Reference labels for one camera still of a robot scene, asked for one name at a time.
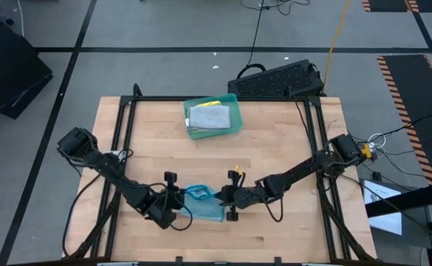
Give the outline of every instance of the gray floor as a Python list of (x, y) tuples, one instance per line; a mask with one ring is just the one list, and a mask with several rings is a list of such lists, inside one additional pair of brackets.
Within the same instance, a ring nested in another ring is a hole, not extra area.
[[(24, 33), (36, 47), (73, 47), (89, 0), (23, 0)], [(257, 45), (261, 47), (329, 47), (344, 0), (312, 0), (293, 5), (285, 17), (275, 10), (262, 15)], [(15, 1), (0, 1), (1, 14), (13, 17)], [(246, 0), (256, 5), (256, 1)], [(84, 47), (249, 47), (255, 10), (233, 0), (98, 0)], [(432, 36), (432, 13), (422, 14)], [(427, 47), (411, 13), (367, 13), (352, 1), (337, 41), (338, 47)], [(401, 121), (377, 65), (377, 54), (334, 54), (329, 96), (340, 97), (349, 131), (367, 138), (400, 127)], [(0, 250), (69, 61), (69, 53), (41, 53), (54, 78), (18, 120), (0, 115)], [(51, 141), (35, 184), (9, 263), (59, 259), (67, 211), (79, 177), (58, 156), (56, 143), (74, 126), (92, 128), (99, 98), (129, 94), (138, 82), (144, 95), (218, 95), (247, 63), (246, 52), (80, 53), (64, 96)], [(323, 73), (326, 53), (256, 53), (253, 62), (267, 68), (309, 59)], [(388, 138), (390, 152), (411, 150), (405, 132)], [(413, 154), (396, 158), (420, 174)], [(425, 186), (420, 177), (399, 173), (388, 161), (371, 166), (398, 183)], [(358, 168), (359, 175), (370, 173)], [(419, 264), (419, 248), (388, 236), (374, 235), (378, 256), (387, 262)]]

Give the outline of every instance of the wooden tabletop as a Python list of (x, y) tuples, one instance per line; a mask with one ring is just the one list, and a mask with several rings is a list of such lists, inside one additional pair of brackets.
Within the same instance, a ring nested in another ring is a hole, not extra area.
[[(100, 100), (92, 132), (102, 152), (110, 149), (119, 100), (118, 97)], [(328, 137), (346, 133), (340, 100), (321, 100)], [(244, 120), (239, 133), (191, 140), (185, 131), (182, 102), (138, 102), (130, 145), (134, 156), (128, 160), (126, 176), (140, 183), (155, 183), (163, 181), (164, 171), (173, 171), (178, 174), (180, 187), (204, 183), (219, 190), (229, 184), (227, 171), (235, 165), (247, 173), (245, 185), (253, 185), (255, 180), (284, 172), (311, 156), (295, 103), (239, 104)], [(299, 103), (299, 107), (304, 116), (303, 104)], [(312, 113), (320, 147), (314, 108)], [(92, 170), (84, 170), (80, 190), (95, 175)], [(354, 167), (346, 169), (345, 175), (357, 179)], [(360, 187), (343, 178), (337, 184), (346, 226), (365, 250), (376, 257)], [(79, 246), (94, 226), (102, 187), (103, 178), (86, 190), (76, 204), (66, 239), (69, 252)], [(270, 207), (279, 216), (279, 201)], [(187, 223), (187, 217), (178, 216), (174, 224), (184, 227)], [(332, 227), (337, 257), (341, 258), (338, 231)], [(107, 228), (103, 230), (100, 254), (106, 237)], [(315, 175), (297, 182), (285, 193), (284, 218), (279, 223), (259, 204), (240, 210), (238, 222), (195, 219), (186, 231), (162, 230), (154, 222), (144, 220), (123, 199), (112, 260), (173, 262), (176, 256), (182, 256), (185, 262), (273, 262), (275, 256), (280, 256), (283, 262), (328, 262)]]

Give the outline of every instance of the white paper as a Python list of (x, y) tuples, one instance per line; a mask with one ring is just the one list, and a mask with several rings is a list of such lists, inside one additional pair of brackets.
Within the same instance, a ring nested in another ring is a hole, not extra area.
[[(401, 192), (395, 191), (391, 188), (386, 188), (382, 185), (375, 184), (373, 182), (369, 182), (365, 180), (363, 183), (365, 187), (370, 188), (374, 193), (378, 194), (378, 196), (383, 199), (388, 199), (389, 197), (400, 195)], [(363, 201), (365, 204), (370, 202), (375, 202), (381, 200), (376, 195), (371, 193), (368, 189), (363, 189)], [(401, 213), (395, 214), (386, 214), (382, 216), (377, 216), (373, 218), (369, 218), (368, 222), (371, 227), (378, 228), (384, 231), (388, 231), (390, 233), (395, 233), (397, 235), (402, 235), (402, 222), (401, 222)]]

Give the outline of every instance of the green plastic bin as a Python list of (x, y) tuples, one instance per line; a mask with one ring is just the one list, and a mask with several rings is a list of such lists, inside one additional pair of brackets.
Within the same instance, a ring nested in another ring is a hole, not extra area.
[(186, 128), (186, 132), (189, 137), (193, 140), (197, 140), (203, 137), (219, 136), (223, 134), (231, 134), (239, 132), (244, 125), (242, 122), (242, 116), (240, 115), (239, 102), (237, 101), (237, 96), (233, 93), (229, 93), (221, 96), (213, 96), (206, 98), (198, 98), (193, 100), (185, 100), (183, 107), (185, 108), (185, 117), (188, 118), (189, 108), (196, 106), (201, 103), (207, 103), (211, 101), (218, 100), (223, 106), (229, 106), (230, 108), (230, 128), (229, 129), (214, 129), (206, 132), (198, 132), (196, 130), (190, 130)]

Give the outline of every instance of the blue cloth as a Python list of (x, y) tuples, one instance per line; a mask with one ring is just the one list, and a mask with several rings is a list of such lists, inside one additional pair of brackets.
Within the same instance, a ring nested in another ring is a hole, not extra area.
[[(206, 185), (188, 185), (185, 192), (185, 205), (193, 214), (194, 219), (208, 219), (222, 222), (224, 206), (222, 201), (214, 197), (214, 192)], [(188, 210), (182, 208), (179, 213), (190, 216)]]

